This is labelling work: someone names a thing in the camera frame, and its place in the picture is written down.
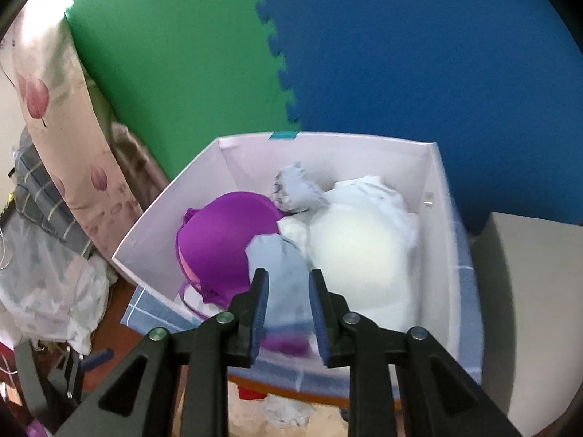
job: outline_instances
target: white cloth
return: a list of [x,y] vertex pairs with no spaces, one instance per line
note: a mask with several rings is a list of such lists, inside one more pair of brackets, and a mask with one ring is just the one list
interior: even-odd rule
[[204,315],[206,317],[213,317],[220,312],[223,312],[224,309],[222,307],[217,306],[213,303],[205,303],[202,300],[202,295],[198,292],[191,284],[188,284],[184,288],[183,298],[177,296],[177,299],[174,300],[175,303],[182,304],[184,303],[193,311],[197,311],[199,314]]
[[245,248],[249,277],[263,268],[269,274],[266,330],[312,328],[308,267],[298,247],[282,235],[257,235]]
[[263,414],[276,427],[305,426],[316,410],[314,406],[287,397],[268,395],[263,400]]
[[378,177],[337,182],[324,196],[329,207],[281,219],[281,234],[351,310],[380,327],[408,330],[419,309],[418,217]]
[[2,229],[8,263],[0,270],[0,302],[32,338],[68,341],[81,354],[107,307],[107,263],[88,260],[37,225],[12,215]]
[[298,213],[328,205],[322,189],[305,178],[304,168],[299,162],[281,169],[273,187],[271,199],[282,212]]

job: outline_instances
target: teal tape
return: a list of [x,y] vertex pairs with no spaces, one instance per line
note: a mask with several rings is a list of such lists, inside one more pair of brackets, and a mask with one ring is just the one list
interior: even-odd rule
[[269,139],[295,139],[297,131],[274,131]]

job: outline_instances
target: light blue cloth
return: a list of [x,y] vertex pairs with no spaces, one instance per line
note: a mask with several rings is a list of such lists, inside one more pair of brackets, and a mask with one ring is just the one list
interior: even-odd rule
[[269,296],[263,327],[313,329],[308,266],[297,246],[281,235],[257,235],[245,249],[249,277],[257,268],[269,274]]

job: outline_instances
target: clothes pile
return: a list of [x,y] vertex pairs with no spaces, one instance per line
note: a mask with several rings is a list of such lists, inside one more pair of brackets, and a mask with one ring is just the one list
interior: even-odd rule
[[269,274],[262,346],[317,355],[308,276],[320,269],[332,292],[379,326],[406,331],[419,309],[419,222],[401,194],[365,176],[322,189],[299,163],[281,169],[270,198],[224,194],[189,209],[176,236],[183,303],[201,318],[249,290],[256,268]]

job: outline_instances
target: plaid fabric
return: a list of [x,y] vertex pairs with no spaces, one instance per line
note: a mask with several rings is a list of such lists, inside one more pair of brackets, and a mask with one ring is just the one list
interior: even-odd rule
[[67,207],[40,159],[27,128],[15,155],[16,211],[47,233],[56,236],[72,251],[89,257],[93,244]]

